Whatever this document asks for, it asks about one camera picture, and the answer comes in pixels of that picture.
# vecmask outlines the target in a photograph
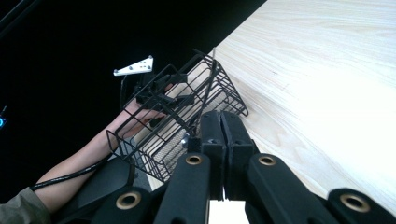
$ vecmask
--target olive green sleeve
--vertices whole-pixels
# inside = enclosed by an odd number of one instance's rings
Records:
[[[0,224],[50,223],[50,212],[35,193],[26,188],[7,203],[0,204]]]

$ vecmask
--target light wood surface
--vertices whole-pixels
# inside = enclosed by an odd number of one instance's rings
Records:
[[[396,215],[396,1],[269,0],[215,57],[262,152],[319,196],[357,189]]]

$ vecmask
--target wire mesh basket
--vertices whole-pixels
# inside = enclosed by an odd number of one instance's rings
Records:
[[[197,50],[180,70],[169,64],[157,75],[143,75],[129,100],[132,101],[141,106],[134,113],[127,111],[130,117],[114,133],[107,131],[110,148],[113,147],[109,137],[113,135],[118,141],[118,149],[112,150],[114,155],[162,182],[171,176],[177,159],[187,152],[183,140],[187,136],[199,137],[202,114],[218,110],[248,115],[221,64]],[[145,116],[141,114],[152,110],[166,117],[159,122],[144,122]],[[139,113],[142,117],[139,124],[144,128],[124,138],[122,128]]]

